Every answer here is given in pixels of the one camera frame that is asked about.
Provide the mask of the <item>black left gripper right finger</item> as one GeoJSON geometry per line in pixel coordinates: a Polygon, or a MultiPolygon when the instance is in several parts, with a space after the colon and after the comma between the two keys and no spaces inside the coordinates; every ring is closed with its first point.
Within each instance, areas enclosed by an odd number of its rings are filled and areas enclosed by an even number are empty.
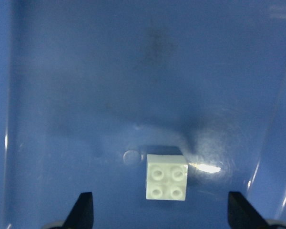
{"type": "Polygon", "coordinates": [[[241,192],[228,194],[227,220],[232,229],[268,229],[269,224],[241,192]]]}

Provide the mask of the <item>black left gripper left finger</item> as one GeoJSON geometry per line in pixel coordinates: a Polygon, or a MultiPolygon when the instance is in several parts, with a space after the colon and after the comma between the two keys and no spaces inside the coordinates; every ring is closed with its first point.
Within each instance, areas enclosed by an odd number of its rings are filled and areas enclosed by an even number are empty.
{"type": "Polygon", "coordinates": [[[64,229],[92,229],[94,223],[92,192],[83,192],[79,195],[72,210],[67,216],[64,229]]]}

